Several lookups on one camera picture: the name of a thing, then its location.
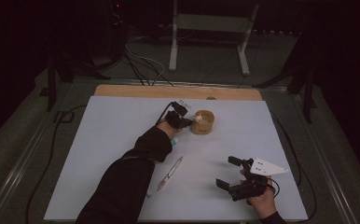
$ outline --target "brown round container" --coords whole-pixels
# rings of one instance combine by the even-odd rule
[[[215,115],[209,110],[200,110],[195,113],[194,118],[202,116],[201,120],[197,122],[194,120],[191,124],[191,131],[194,134],[208,134],[212,131],[213,123],[215,122]]]

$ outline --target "white tabletop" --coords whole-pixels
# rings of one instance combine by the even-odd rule
[[[134,145],[171,101],[180,99],[92,96],[48,206],[45,219],[74,220],[88,201],[108,166]],[[287,220],[306,219],[298,188],[263,101],[208,101],[182,99],[192,107],[186,118],[201,109],[215,114],[211,133],[180,132],[179,143],[163,163],[157,163],[139,221],[245,221],[257,219],[245,201],[233,202],[215,185],[220,178],[239,184],[241,167],[227,162],[261,158],[288,168],[272,178],[280,185],[275,201]],[[175,161],[184,156],[168,184],[157,184]]]

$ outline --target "black sleeve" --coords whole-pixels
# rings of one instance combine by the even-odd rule
[[[104,173],[76,220],[81,223],[136,223],[154,171],[154,161],[172,152],[168,135],[153,127]]]
[[[272,215],[260,219],[262,224],[285,224],[286,222],[282,219],[278,212],[273,213]]]

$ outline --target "person's right hand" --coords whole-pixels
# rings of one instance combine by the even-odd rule
[[[245,175],[244,169],[241,170],[241,174]],[[270,176],[267,176],[267,178],[268,184],[272,185]],[[274,201],[274,192],[271,188],[266,188],[264,194],[258,197],[248,198],[247,201],[254,207],[256,214],[260,219],[269,217],[277,211]]]

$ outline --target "person's left hand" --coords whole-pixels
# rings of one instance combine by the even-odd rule
[[[183,129],[175,129],[166,120],[161,120],[157,125],[157,128],[163,130],[168,135],[169,139],[173,139],[177,133],[183,130]]]

